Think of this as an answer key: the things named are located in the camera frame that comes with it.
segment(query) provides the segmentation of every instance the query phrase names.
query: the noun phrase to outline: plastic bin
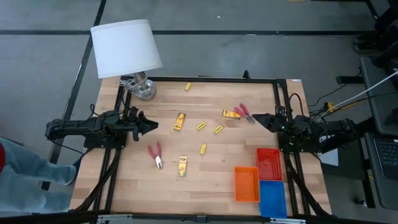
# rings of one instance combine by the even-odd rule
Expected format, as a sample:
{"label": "plastic bin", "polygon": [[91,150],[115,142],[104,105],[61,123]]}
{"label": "plastic bin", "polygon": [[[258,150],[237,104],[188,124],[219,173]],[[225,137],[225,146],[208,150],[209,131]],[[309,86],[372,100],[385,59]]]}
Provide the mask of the plastic bin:
{"label": "plastic bin", "polygon": [[282,180],[278,149],[257,149],[256,164],[260,180]]}
{"label": "plastic bin", "polygon": [[285,187],[282,181],[260,180],[262,217],[286,218]]}
{"label": "plastic bin", "polygon": [[235,167],[235,199],[237,202],[259,202],[257,167]]}

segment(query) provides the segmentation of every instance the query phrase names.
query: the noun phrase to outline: keyboard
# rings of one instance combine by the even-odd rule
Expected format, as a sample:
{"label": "keyboard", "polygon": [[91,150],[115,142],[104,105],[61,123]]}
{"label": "keyboard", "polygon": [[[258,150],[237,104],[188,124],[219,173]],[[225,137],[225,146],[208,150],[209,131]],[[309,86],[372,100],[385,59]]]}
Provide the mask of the keyboard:
{"label": "keyboard", "polygon": [[398,180],[398,139],[375,139],[383,176]]}

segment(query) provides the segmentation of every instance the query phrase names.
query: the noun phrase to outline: lamp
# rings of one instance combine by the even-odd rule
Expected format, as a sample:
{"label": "lamp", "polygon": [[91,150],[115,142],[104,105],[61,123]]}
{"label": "lamp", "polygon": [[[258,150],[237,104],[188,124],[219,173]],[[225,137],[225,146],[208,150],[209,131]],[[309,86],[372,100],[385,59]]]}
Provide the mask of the lamp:
{"label": "lamp", "polygon": [[131,93],[148,101],[156,95],[154,82],[144,71],[162,67],[149,21],[116,22],[90,29],[93,39],[98,78],[133,74],[134,79],[123,81]]}

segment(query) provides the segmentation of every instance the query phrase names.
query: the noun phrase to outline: white lampshade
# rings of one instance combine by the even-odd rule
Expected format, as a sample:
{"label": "white lampshade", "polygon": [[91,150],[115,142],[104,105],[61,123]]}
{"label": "white lampshade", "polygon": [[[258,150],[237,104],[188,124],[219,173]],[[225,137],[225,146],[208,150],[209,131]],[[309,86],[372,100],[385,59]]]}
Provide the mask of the white lampshade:
{"label": "white lampshade", "polygon": [[98,78],[162,67],[149,21],[116,22],[92,27]]}

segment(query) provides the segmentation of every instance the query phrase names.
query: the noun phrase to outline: gray floor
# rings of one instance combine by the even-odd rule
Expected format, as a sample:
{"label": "gray floor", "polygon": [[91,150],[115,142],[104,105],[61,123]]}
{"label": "gray floor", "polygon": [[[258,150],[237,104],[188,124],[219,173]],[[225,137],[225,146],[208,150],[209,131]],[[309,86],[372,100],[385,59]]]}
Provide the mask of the gray floor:
{"label": "gray floor", "polygon": [[[386,2],[373,1],[379,14],[388,6]],[[99,5],[99,0],[2,0],[0,29],[88,29]],[[155,30],[371,30],[374,22],[363,2],[108,0],[102,24],[129,19],[149,19]],[[24,142],[48,157],[45,124],[62,116],[87,40],[85,35],[0,35],[0,136]],[[336,76],[358,73],[359,55],[351,50],[351,37],[158,35],[155,40],[164,67],[148,72],[150,76],[241,77],[247,69],[253,78],[301,79],[309,103],[337,88]],[[91,53],[72,119],[90,114],[88,106],[95,103],[100,83]],[[325,100],[338,103],[363,89],[362,85],[347,86]],[[361,103],[329,118],[358,122],[369,116],[369,105]],[[76,149],[82,144],[82,138],[65,140],[65,145]],[[70,164],[77,158],[65,149],[58,163]],[[359,181],[330,175],[325,181],[334,215],[398,220],[396,211],[353,204],[354,197],[363,196]],[[73,188],[53,184],[50,190],[72,194]]]}

